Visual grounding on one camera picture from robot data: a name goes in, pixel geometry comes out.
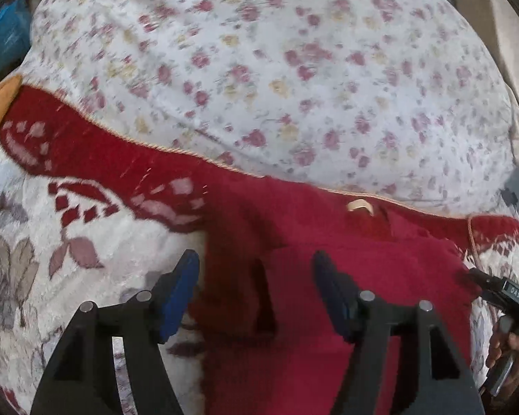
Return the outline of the person's right hand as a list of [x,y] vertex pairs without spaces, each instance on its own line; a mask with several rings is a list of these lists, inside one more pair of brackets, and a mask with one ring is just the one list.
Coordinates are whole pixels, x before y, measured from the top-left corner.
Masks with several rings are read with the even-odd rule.
[[503,399],[509,398],[519,387],[519,335],[506,332],[506,328],[512,324],[507,316],[502,316],[495,324],[493,334],[489,340],[489,354],[486,357],[486,367],[493,369],[496,362],[502,356],[512,356],[513,365],[508,377],[501,387],[499,396]]

